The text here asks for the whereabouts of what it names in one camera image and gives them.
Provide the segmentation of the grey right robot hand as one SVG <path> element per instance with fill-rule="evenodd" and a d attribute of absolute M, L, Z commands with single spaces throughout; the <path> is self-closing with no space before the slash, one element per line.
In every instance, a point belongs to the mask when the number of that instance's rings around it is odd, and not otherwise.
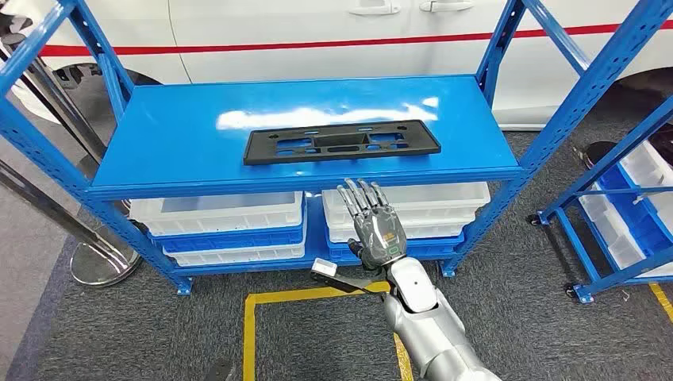
<path fill-rule="evenodd" d="M 336 190 L 357 235 L 348 240 L 348 246 L 365 269 L 378 270 L 406 256 L 406 233 L 379 184 L 346 178 Z"/>

